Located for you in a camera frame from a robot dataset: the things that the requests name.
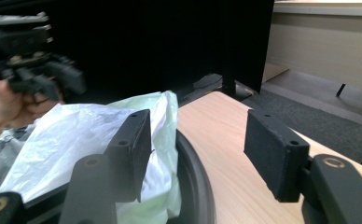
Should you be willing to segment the panda print trash bag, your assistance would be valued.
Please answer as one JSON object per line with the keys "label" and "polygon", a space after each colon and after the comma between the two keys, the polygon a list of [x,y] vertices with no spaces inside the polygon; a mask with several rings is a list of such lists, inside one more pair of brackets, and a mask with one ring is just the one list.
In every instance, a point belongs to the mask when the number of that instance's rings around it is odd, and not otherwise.
{"label": "panda print trash bag", "polygon": [[118,203],[118,224],[166,224],[181,211],[175,147],[178,102],[171,91],[109,105],[55,105],[44,117],[0,133],[0,192],[13,190],[27,203],[67,183],[77,160],[104,152],[122,122],[148,109],[152,147],[142,199]]}

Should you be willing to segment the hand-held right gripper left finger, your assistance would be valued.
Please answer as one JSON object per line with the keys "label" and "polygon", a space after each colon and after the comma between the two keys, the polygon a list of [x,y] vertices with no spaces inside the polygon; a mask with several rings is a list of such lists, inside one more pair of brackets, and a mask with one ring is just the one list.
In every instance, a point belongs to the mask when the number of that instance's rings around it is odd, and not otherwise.
{"label": "hand-held right gripper left finger", "polygon": [[141,201],[151,151],[150,110],[133,112],[122,123],[104,152],[110,160],[115,202]]}

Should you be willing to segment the black curtain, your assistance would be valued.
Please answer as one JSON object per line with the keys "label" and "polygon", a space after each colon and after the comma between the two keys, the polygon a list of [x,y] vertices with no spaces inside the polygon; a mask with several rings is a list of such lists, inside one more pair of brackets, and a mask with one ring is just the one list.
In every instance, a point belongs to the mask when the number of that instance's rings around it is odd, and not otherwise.
{"label": "black curtain", "polygon": [[84,71],[84,102],[184,93],[208,74],[259,90],[274,0],[0,0],[0,14],[49,15],[49,48]]}

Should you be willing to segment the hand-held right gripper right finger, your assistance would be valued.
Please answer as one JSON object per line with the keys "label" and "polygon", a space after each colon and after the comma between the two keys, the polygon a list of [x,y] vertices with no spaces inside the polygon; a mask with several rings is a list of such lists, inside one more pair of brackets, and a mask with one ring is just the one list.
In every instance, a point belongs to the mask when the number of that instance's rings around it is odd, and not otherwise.
{"label": "hand-held right gripper right finger", "polygon": [[307,164],[310,145],[275,116],[249,109],[244,154],[253,163],[273,197],[296,203],[299,169]]}

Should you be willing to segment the dark grey trash bin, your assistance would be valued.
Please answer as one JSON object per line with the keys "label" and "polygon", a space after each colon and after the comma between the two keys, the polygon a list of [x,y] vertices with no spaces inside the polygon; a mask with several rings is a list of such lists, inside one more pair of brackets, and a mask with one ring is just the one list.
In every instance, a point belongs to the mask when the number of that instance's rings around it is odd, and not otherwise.
{"label": "dark grey trash bin", "polygon": [[[179,216],[166,224],[216,224],[213,191],[197,152],[180,131],[176,131],[175,144],[182,204]],[[26,203],[27,224],[58,224],[67,188],[63,184]]]}

